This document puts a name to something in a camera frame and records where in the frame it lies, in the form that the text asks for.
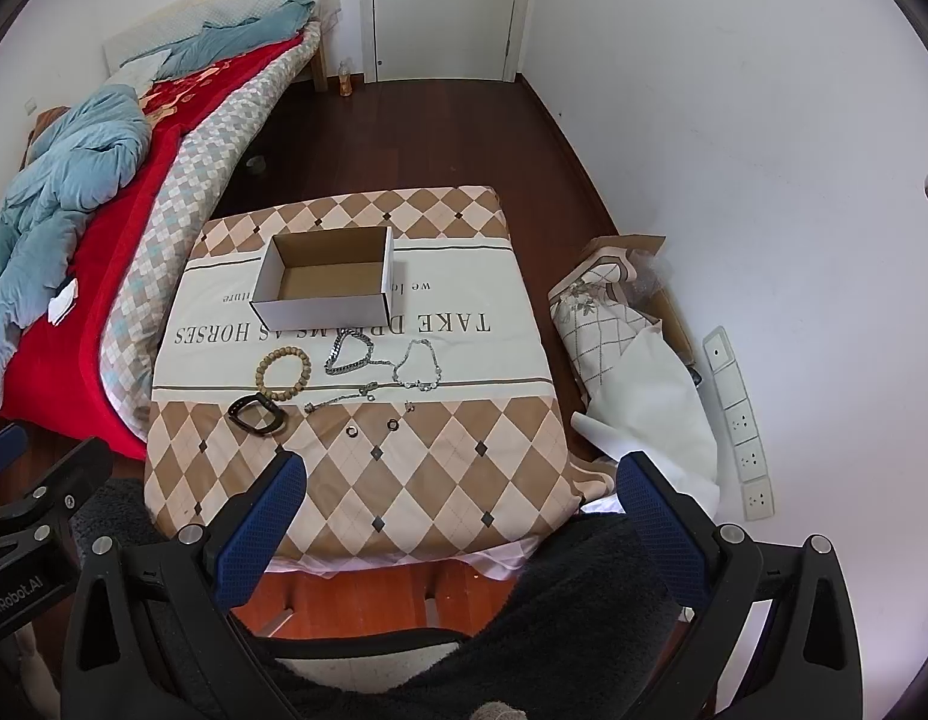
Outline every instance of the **white door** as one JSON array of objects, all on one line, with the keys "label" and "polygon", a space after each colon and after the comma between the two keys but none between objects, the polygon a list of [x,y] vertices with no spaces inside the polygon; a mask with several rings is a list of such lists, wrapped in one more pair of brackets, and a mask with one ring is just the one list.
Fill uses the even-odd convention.
[{"label": "white door", "polygon": [[378,79],[504,78],[514,0],[374,0]]}]

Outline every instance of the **wooden bead bracelet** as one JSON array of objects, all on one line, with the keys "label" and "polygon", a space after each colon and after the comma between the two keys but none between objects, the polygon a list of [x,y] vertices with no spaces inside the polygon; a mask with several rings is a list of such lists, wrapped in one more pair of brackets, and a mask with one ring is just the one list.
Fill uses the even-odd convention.
[{"label": "wooden bead bracelet", "polygon": [[[267,389],[264,386],[264,372],[267,368],[270,367],[271,362],[275,360],[280,360],[281,357],[290,357],[296,355],[301,358],[303,364],[303,369],[301,370],[301,378],[297,380],[297,384],[290,389]],[[307,382],[310,380],[310,358],[307,357],[307,353],[304,352],[304,349],[299,349],[296,346],[283,346],[280,349],[275,349],[261,361],[261,364],[258,365],[258,375],[256,375],[256,384],[258,385],[258,391],[266,398],[270,398],[275,403],[280,403],[285,400],[290,400],[294,395],[299,394],[304,391],[304,387],[307,386]]]}]

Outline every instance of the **electrical outlet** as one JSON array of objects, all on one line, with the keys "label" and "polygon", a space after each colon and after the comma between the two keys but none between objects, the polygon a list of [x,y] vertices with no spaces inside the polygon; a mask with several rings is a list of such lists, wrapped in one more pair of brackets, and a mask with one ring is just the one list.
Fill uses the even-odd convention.
[{"label": "electrical outlet", "polygon": [[758,437],[758,426],[754,421],[754,410],[751,409],[749,400],[743,400],[736,406],[725,409],[725,419],[727,429],[731,431],[733,445],[741,445]]},{"label": "electrical outlet", "polygon": [[744,493],[744,519],[752,521],[774,517],[774,496],[767,476],[741,485],[741,492]]},{"label": "electrical outlet", "polygon": [[747,397],[744,379],[741,378],[741,369],[736,362],[731,362],[731,365],[722,367],[715,373],[714,384],[717,387],[717,399],[720,400],[722,408],[730,409]]},{"label": "electrical outlet", "polygon": [[768,475],[768,460],[765,459],[761,439],[751,439],[734,447],[734,459],[738,462],[741,482],[750,482]]},{"label": "electrical outlet", "polygon": [[731,343],[727,340],[727,333],[723,327],[717,328],[711,335],[704,338],[704,353],[707,356],[707,364],[711,370],[721,370],[725,365],[734,362],[734,351],[731,349]]}]

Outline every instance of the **wooden floor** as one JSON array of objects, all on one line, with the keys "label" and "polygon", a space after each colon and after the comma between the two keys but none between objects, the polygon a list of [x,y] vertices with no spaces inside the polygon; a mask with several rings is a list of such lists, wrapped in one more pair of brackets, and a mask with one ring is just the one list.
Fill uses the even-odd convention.
[{"label": "wooden floor", "polygon": [[[581,408],[567,355],[547,312],[547,292],[571,271],[584,245],[614,234],[592,188],[568,159],[536,98],[520,84],[414,81],[358,87],[352,98],[315,95],[295,84],[251,144],[267,170],[238,168],[216,217],[302,199],[416,187],[488,185],[501,197],[520,271],[541,330],[565,420]],[[13,500],[72,445],[32,431],[33,449],[0,479],[0,503]],[[592,448],[568,431],[581,457]],[[118,472],[142,475],[120,460]],[[509,583],[477,576],[464,563],[402,566],[339,575],[268,575],[238,610],[261,630],[280,610],[294,616],[282,637],[366,635],[424,625],[424,596],[437,600],[440,623],[473,634],[499,610]],[[67,604],[40,625],[41,649],[59,659]]]}]

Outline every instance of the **metal screw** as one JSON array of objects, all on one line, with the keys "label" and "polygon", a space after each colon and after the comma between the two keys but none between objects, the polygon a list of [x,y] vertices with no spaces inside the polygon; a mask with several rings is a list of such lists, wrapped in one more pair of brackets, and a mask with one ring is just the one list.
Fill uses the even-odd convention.
[{"label": "metal screw", "polygon": [[737,525],[720,526],[720,537],[729,544],[740,544],[744,541],[744,531]]},{"label": "metal screw", "polygon": [[177,534],[177,541],[182,544],[196,544],[201,541],[203,528],[200,525],[184,525]]},{"label": "metal screw", "polygon": [[106,555],[107,552],[110,552],[110,548],[113,546],[113,539],[110,536],[101,536],[94,541],[91,549],[93,550],[94,555]]},{"label": "metal screw", "polygon": [[811,548],[819,555],[827,555],[831,551],[831,542],[824,536],[811,536]]}]

